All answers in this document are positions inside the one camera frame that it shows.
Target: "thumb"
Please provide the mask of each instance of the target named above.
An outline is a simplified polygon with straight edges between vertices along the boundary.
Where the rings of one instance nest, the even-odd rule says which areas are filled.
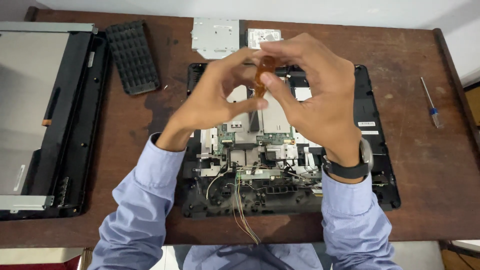
[[[263,98],[249,98],[244,101],[230,103],[229,106],[232,114],[237,116],[244,112],[263,110],[268,107],[268,101]]]
[[[260,75],[260,80],[272,93],[272,96],[280,103],[283,110],[299,105],[299,102],[293,97],[292,92],[282,79],[273,73],[264,72]]]

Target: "white cable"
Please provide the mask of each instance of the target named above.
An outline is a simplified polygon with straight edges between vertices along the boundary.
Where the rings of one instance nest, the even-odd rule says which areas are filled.
[[[210,185],[208,185],[207,188],[207,194],[205,195],[205,199],[208,200],[208,191],[210,190],[210,187],[212,186],[213,182],[217,180],[218,178],[222,177],[225,173],[230,172],[232,169],[228,169],[226,172],[219,174],[217,177],[215,177],[211,182]]]

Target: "person's left hand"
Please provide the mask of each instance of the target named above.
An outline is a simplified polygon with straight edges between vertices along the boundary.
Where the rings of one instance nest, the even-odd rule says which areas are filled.
[[[254,86],[257,68],[243,65],[252,58],[253,52],[243,48],[209,63],[192,94],[170,118],[157,140],[157,147],[182,151],[194,130],[212,128],[241,113],[265,109],[268,102],[263,98],[249,98],[235,103],[227,101],[236,87]]]

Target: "brown wooden tabletop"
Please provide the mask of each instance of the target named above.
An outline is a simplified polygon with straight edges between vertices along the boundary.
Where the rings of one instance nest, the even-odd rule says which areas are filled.
[[[152,37],[162,86],[128,96],[113,68],[89,179],[88,211],[76,218],[0,222],[0,247],[95,246],[98,227],[117,207],[113,188],[136,165],[149,134],[162,131],[185,101],[188,65],[205,62],[191,49],[192,18],[52,10],[36,14],[38,22],[95,23],[100,29],[140,19],[146,20]],[[480,239],[477,145],[456,91],[456,71],[447,65],[434,31],[264,21],[246,21],[246,27],[280,29],[285,39],[307,32],[337,55],[367,66],[402,200],[399,210],[386,213],[393,226],[391,241]],[[420,76],[444,129],[430,120]],[[248,220],[266,243],[323,239],[320,213]],[[172,209],[166,227],[167,245],[252,241],[233,217],[193,221],[182,217],[180,206]]]

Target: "forearm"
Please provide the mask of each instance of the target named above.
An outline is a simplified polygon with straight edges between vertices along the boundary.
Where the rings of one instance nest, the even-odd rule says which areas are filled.
[[[372,192],[372,177],[343,184],[323,172],[322,213],[327,254],[334,269],[400,269],[391,261],[390,222]]]
[[[99,229],[90,270],[147,270],[162,257],[165,217],[184,152],[164,151],[154,142],[148,141],[137,166],[113,190],[119,206]]]

